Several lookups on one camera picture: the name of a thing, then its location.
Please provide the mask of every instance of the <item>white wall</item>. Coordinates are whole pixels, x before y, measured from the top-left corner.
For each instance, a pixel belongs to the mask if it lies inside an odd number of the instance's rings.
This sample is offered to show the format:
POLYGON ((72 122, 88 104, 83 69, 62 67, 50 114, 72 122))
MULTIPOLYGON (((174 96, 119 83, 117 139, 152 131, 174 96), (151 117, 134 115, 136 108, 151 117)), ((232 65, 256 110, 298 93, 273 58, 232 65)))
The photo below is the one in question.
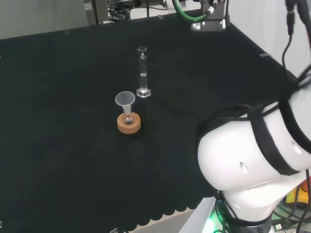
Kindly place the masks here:
POLYGON ((0 39, 83 26, 84 0, 0 0, 0 39))
MULTIPOLYGON (((231 22, 263 50, 282 63, 288 42, 285 0, 230 0, 231 22)), ((311 62, 304 24, 296 13, 293 41, 286 53, 286 68, 295 76, 311 62)))

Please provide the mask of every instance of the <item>hexagonal base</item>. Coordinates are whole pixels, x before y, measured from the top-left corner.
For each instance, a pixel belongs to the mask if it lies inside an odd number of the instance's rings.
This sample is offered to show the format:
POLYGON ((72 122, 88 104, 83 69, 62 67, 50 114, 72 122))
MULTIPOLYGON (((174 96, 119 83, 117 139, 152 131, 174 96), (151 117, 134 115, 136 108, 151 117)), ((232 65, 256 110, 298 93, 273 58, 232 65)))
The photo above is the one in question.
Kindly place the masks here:
POLYGON ((142 98, 146 98, 151 95, 151 90, 150 89, 147 89, 147 90, 137 89, 136 95, 142 98))

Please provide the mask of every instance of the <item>black cable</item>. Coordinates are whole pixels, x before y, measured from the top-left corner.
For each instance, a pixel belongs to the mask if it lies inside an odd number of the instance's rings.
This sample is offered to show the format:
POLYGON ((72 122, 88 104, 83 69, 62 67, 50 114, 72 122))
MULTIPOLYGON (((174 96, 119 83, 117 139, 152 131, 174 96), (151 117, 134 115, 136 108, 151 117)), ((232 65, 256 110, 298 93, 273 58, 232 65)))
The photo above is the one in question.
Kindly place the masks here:
POLYGON ((298 87, 298 89, 302 89, 302 88, 305 88, 306 86, 308 86, 310 83, 311 83, 311 76, 310 75, 307 75, 306 77, 309 77, 309 80, 308 81, 306 81, 305 83, 303 83, 303 84, 298 84, 299 85, 299 87, 298 87))
POLYGON ((307 78, 307 73, 311 70, 311 64, 299 75, 297 82, 301 83, 307 78))
POLYGON ((274 111, 277 110, 277 109, 278 109, 278 104, 277 104, 276 106, 270 108, 269 110, 265 111, 265 112, 262 114, 262 116, 265 117, 265 116, 269 115, 270 113, 274 112, 274 111))
POLYGON ((241 109, 250 109, 251 108, 251 105, 244 104, 244 103, 237 103, 234 106, 239 107, 241 109))
MULTIPOLYGON (((230 211, 232 212, 232 214, 234 215, 234 217, 235 217, 236 219, 239 219, 238 216, 237 216, 237 214, 234 212, 234 210, 232 209, 232 207, 229 205, 229 203, 228 203, 227 199, 225 198, 223 192, 222 192, 222 191, 219 191, 219 194, 220 194, 219 196, 221 197, 222 201, 227 205, 227 207, 230 209, 230 211)), ((233 231, 234 233, 238 232, 238 231, 235 229, 235 226, 233 226, 232 224, 230 224, 229 227, 230 227, 230 229, 232 229, 232 231, 233 231)))
MULTIPOLYGON (((286 217, 284 217, 283 215, 279 214, 278 212, 276 211, 272 211, 272 213, 276 216, 278 216, 281 220, 284 220, 286 217)), ((294 220, 294 219, 289 219, 288 222, 295 222, 295 223, 298 223, 299 220, 294 220)), ((277 225, 277 224, 280 224, 280 222, 274 222, 273 225, 277 225)))
POLYGON ((298 0, 297 1, 297 9, 300 16, 301 21, 304 23, 307 29, 307 34, 309 38, 309 45, 311 47, 311 19, 308 10, 308 4, 306 0, 298 0))
POLYGON ((288 80, 291 80, 291 78, 290 78, 290 76, 289 76, 289 74, 288 74, 288 71, 287 71, 287 69, 286 69, 286 65, 285 65, 285 54, 286 54, 286 52, 287 52, 289 46, 290 46, 291 43, 292 43, 292 38, 293 38, 293 36, 290 35, 288 44, 287 44, 287 46, 286 46, 286 48, 284 49, 284 52, 283 52, 283 54, 282 54, 282 64, 283 64, 283 68, 284 68, 284 73, 285 73, 285 77, 287 77, 288 80))
POLYGON ((93 0, 92 2, 93 2, 93 7, 94 7, 94 15, 95 15, 96 26, 98 26, 99 25, 99 21, 98 21, 96 0, 93 0))
POLYGON ((111 9, 109 11, 109 19, 114 22, 129 20, 131 19, 130 12, 131 9, 126 9, 125 7, 111 9))
POLYGON ((219 120, 226 120, 226 121, 249 121, 247 117, 231 117, 231 116, 220 116, 218 117, 219 120))
POLYGON ((223 231, 222 231, 222 233, 225 233, 225 218, 223 220, 223 231))
MULTIPOLYGON (((281 211, 285 212, 286 214, 288 214, 288 215, 291 214, 291 212, 289 212, 288 210, 284 209, 282 206, 277 205, 277 207, 278 207, 281 211)), ((294 213, 292 214, 292 217, 297 218, 298 221, 301 219, 301 217, 295 215, 294 213)))
POLYGON ((296 232, 299 233, 300 231, 300 228, 301 228, 301 224, 307 214, 307 212, 309 211, 310 209, 310 206, 311 206, 311 187, 310 187, 310 174, 309 174, 309 170, 307 169, 306 170, 306 177, 307 177, 307 185, 308 185, 308 205, 307 205, 307 208, 305 209, 305 211, 303 212, 302 216, 301 216, 301 219, 298 223, 298 226, 297 226, 297 230, 296 232))
POLYGON ((223 192, 222 192, 222 191, 219 191, 219 193, 220 193, 220 196, 221 196, 221 198, 223 199, 223 201, 226 203, 226 205, 229 207, 229 209, 230 209, 231 212, 233 213, 234 217, 235 217, 236 219, 239 219, 238 216, 237 216, 237 214, 234 212, 234 210, 232 209, 232 207, 229 205, 229 203, 228 203, 227 199, 225 198, 223 192))
POLYGON ((229 0, 227 0, 226 6, 225 6, 225 16, 229 15, 229 0))
POLYGON ((149 18, 149 0, 146 0, 146 6, 147 6, 147 18, 149 18))
POLYGON ((152 7, 150 6, 149 9, 155 9, 155 10, 160 10, 160 11, 168 11, 169 9, 168 8, 156 8, 156 7, 152 7))
POLYGON ((296 188, 295 202, 294 202, 294 206, 293 206, 291 212, 284 211, 285 209, 283 209, 281 206, 278 206, 278 208, 280 208, 282 211, 288 213, 288 216, 287 216, 286 218, 282 219, 282 220, 280 221, 280 223, 283 222, 283 221, 287 221, 287 220, 291 219, 291 217, 295 217, 295 218, 297 218, 298 220, 300 220, 300 217, 294 215, 295 210, 296 210, 296 207, 297 207, 297 203, 298 203, 299 189, 300 189, 300 185, 296 188))

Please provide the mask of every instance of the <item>black strap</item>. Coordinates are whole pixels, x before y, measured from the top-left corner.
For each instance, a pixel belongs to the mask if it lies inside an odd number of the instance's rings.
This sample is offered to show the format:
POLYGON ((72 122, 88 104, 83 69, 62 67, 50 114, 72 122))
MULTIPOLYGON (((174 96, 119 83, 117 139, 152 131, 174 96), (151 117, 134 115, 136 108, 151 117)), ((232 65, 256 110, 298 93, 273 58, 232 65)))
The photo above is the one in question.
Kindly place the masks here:
POLYGON ((234 218, 231 215, 228 214, 227 211, 225 211, 226 207, 224 206, 224 203, 222 201, 216 201, 216 214, 217 216, 219 215, 219 213, 221 213, 226 221, 228 221, 230 224, 234 225, 234 226, 238 226, 238 227, 254 227, 254 226, 259 226, 261 224, 264 224, 265 222, 269 221, 271 219, 271 215, 269 215, 267 218, 261 220, 261 221, 256 221, 256 222, 252 222, 252 221, 246 221, 243 219, 238 219, 238 218, 234 218))
POLYGON ((256 106, 247 114, 254 132, 257 145, 268 163, 281 175, 294 175, 298 171, 292 169, 278 151, 274 140, 263 119, 263 105, 256 106))
POLYGON ((311 154, 311 141, 307 138, 307 136, 301 131, 295 116, 293 114, 292 108, 287 101, 288 98, 284 97, 279 101, 279 109, 282 114, 285 126, 295 140, 295 142, 303 148, 305 151, 311 154))

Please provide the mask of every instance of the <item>yellow object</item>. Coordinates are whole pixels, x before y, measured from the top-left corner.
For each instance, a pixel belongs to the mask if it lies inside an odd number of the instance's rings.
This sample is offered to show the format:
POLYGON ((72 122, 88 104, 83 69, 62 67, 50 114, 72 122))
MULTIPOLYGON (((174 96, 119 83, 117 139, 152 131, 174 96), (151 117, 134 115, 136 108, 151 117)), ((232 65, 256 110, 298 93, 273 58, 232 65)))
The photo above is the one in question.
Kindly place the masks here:
MULTIPOLYGON (((286 196, 286 205, 292 207, 295 203, 295 196, 296 196, 296 188, 292 190, 289 194, 286 196)), ((302 188, 299 189, 298 194, 298 202, 297 207, 298 208, 304 208, 304 206, 308 204, 308 193, 304 191, 302 188)))

